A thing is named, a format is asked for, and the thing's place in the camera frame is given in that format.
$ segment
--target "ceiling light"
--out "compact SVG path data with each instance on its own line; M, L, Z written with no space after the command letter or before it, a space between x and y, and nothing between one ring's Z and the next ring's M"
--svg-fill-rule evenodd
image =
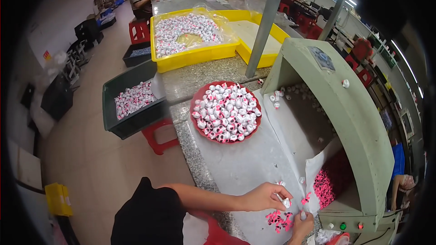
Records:
M422 94L421 87L418 86L418 90L419 90L419 93L421 94L421 98L423 99L423 98L424 98L424 95Z
M352 1L352 0L348 0L349 2L353 3L355 6L357 6L356 2Z
M403 57L403 60L406 62L406 65L407 65L407 67L409 68L409 70L410 70L410 72L411 72L411 75L413 76L413 79L415 80L416 84L418 84L418 81L417 81L417 79L416 79L416 77L415 77L415 74L414 74L413 71L411 70L410 65L409 65L409 63L407 62L406 57L404 57L403 52L401 52L400 48L397 46L397 44L395 44L394 40L392 40L391 42L392 42L392 44L397 48L397 50L398 50L398 52L400 53L401 57Z

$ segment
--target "dark green plastic crate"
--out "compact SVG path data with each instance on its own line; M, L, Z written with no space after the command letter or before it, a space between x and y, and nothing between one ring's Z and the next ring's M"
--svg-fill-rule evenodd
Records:
M124 117L122 120L118 120L116 117L114 99L119 93L124 92L126 88L138 85L140 82L152 79L156 72L157 64L152 60L148 60L103 84L103 123L105 130L124 140L169 116L169 107L166 98L163 97Z

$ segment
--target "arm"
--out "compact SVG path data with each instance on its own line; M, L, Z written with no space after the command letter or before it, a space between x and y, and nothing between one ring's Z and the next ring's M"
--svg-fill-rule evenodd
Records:
M391 211L395 211L397 209L397 192L400 183L403 181L404 175L395 175L394 184L392 185L392 200L391 200Z
M261 211L270 208L285 211L285 206L274 193L282 199L292 199L285 187L272 183L263 183L242 196L215 193L186 184L165 184L163 187L174 189L185 208L208 211Z
M141 8L142 6L145 5L145 3L149 2L150 0L141 0L135 3L135 7L136 8Z
M310 234L313 230L314 219L313 214L306 212L307 218L305 220L301 220L301 213L298 213L294 217L294 228L292 232L292 237L289 240L287 245L301 245L302 240L305 236Z

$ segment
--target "red tray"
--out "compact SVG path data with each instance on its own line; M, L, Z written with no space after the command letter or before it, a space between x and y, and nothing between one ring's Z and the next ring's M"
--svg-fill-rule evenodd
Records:
M212 82L212 83L208 83L208 84L206 84L205 86L203 86L202 88L200 88L200 89L199 89L199 90L194 94L194 96L193 96L193 98L192 98L192 100L191 100L191 106L190 106L190 108L189 108L189 113L190 113L190 115L191 115L191 120L192 120L192 122L193 122L194 127L197 129L197 131L200 133L200 135L204 136L205 138L207 138L207 139L210 140L210 141L213 141L213 142L218 143L218 144L234 144L234 143L237 143L237 142L243 142L243 141L249 139L249 138L250 138L250 137L251 137L251 136L252 136L252 135L257 131L257 129L258 129L259 126L260 126L260 120L261 120L261 118L262 118L262 115L261 115L260 117L256 117L257 127L254 129L254 131L253 131L251 134L249 134L248 136L246 136L246 137L244 138L244 140L242 140L242 141L237 140L237 141L235 141L235 142L227 142L227 143L219 143L219 142L216 141L215 139L210 139L210 138L208 138L207 135L205 135L204 132L203 132L203 131L202 131L202 130L197 126L197 120L192 116L193 108L194 108L194 106L195 106L195 101L196 101L196 100L203 100L203 96L205 95L206 90L209 90L209 86L211 86L212 84L213 84L213 85L217 85L217 84L223 84L223 83L226 83L227 86L231 86L232 84L235 84L234 82L229 82L229 81L225 81L225 80L221 80L221 81L219 81L219 82ZM253 97L256 99L257 108L259 109L259 111L262 111L262 109L261 109L261 107L260 107L260 105L259 105L259 101L258 101L257 98L254 96L253 92L251 92L250 90L248 90L248 88L246 88L246 90L247 90L247 93L251 93L251 94L253 95Z

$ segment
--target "black bin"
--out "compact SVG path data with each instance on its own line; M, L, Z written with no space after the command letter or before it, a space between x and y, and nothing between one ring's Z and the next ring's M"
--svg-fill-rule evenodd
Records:
M140 110L118 120L114 99L126 88L132 88L140 82L154 77L157 64L151 60L132 68L103 84L103 123L105 130L116 134L122 140L143 130L145 127L169 116L169 106L163 97Z
M130 57L130 55L132 55L132 52L134 50L144 49L144 48L150 47L150 46L151 46L150 42L142 42L139 44L130 45L129 48L127 49L126 53L124 53L124 57L123 57L123 61L126 65L126 67L137 66L140 63L144 63L144 62L150 60L151 54Z

